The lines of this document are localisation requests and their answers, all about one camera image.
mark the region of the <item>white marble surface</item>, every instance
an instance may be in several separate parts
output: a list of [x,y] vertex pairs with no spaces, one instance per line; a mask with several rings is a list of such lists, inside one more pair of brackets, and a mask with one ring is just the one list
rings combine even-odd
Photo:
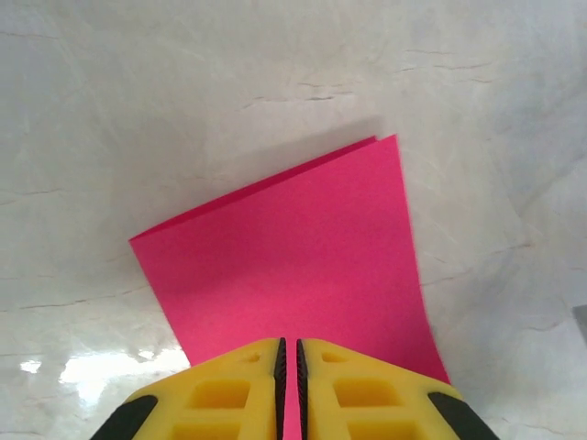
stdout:
[[583,0],[2,0],[0,56],[1,440],[187,366],[127,238],[374,129],[454,383],[587,438]]

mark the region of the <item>pink paper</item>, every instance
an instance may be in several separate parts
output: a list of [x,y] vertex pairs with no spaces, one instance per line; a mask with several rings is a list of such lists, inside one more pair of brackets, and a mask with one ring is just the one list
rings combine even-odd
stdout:
[[286,440],[300,438],[296,338],[448,381],[420,293],[395,137],[250,185],[130,243],[192,364],[287,338]]

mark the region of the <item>black grip strip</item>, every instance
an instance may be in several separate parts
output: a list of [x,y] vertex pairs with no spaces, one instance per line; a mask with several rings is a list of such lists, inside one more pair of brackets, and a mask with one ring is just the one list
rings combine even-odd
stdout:
[[308,438],[308,365],[305,362],[304,343],[297,340],[297,392],[300,399],[302,440]]
[[283,439],[283,419],[285,417],[285,380],[287,378],[287,357],[285,353],[285,338],[279,340],[275,367],[273,369],[275,379],[275,423],[276,440]]
[[108,417],[91,440],[131,440],[155,408],[155,396],[123,403]]
[[464,401],[443,392],[431,392],[428,399],[434,403],[444,420],[460,440],[499,440],[475,411]]

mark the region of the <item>rectangular cutout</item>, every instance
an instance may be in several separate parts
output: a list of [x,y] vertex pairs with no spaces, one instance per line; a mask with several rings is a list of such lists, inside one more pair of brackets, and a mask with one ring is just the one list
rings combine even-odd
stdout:
[[334,383],[334,392],[343,408],[400,404],[392,386],[380,379],[339,379]]
[[215,379],[197,385],[190,401],[191,408],[244,408],[249,397],[250,384],[246,380]]
[[422,440],[413,422],[350,422],[349,433],[350,440]]
[[172,440],[237,440],[235,423],[181,424],[173,428]]

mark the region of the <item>yellow plastic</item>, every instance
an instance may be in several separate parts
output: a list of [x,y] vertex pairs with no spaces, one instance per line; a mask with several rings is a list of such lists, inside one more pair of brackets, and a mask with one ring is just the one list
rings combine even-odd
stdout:
[[448,384],[326,341],[303,346],[308,440],[459,440],[427,397],[461,400]]
[[275,440],[279,339],[249,344],[131,395],[158,402],[133,440]]

